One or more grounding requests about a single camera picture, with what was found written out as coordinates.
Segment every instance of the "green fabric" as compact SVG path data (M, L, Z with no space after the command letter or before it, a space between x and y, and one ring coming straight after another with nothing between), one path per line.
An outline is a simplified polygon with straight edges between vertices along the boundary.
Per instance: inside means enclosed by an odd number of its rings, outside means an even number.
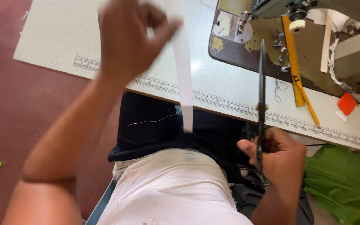
M360 225L360 154L323 146L306 158L305 191L339 222Z

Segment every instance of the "orange object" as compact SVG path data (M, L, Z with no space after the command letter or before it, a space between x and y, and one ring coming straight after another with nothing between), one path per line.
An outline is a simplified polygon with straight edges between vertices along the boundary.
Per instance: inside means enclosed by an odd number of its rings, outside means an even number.
M347 92L337 103L338 107L343 111L344 115L349 115L356 107L357 103L354 98Z

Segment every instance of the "maroon floor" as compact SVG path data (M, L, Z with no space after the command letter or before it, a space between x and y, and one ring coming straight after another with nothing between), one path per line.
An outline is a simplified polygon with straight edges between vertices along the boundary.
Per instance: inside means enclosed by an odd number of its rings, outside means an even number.
M31 2L0 0L0 223L29 151L88 82L12 59L24 25L21 17ZM112 178L113 163L108 163L107 153L116 143L118 109L116 106L79 177L78 196L85 219Z

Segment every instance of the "hand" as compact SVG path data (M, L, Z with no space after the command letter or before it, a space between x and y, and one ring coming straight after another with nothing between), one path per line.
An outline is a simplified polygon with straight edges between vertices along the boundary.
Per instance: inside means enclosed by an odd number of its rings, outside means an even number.
M263 153L263 174L278 187L300 187L305 171L306 147L294 141L284 131L273 127L265 132L266 150ZM249 163L256 165L256 141L238 141L238 148L250 157Z
M98 14L101 33L101 72L120 75L128 83L146 71L175 31L181 20L168 22L160 10L138 0L110 0ZM154 38L147 38L153 27Z

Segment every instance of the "white t-shirt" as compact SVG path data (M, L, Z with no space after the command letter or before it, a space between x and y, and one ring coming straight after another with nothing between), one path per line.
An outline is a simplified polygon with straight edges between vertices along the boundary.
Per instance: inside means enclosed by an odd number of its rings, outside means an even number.
M187 149L167 149L127 167L97 225L243 224L219 165Z

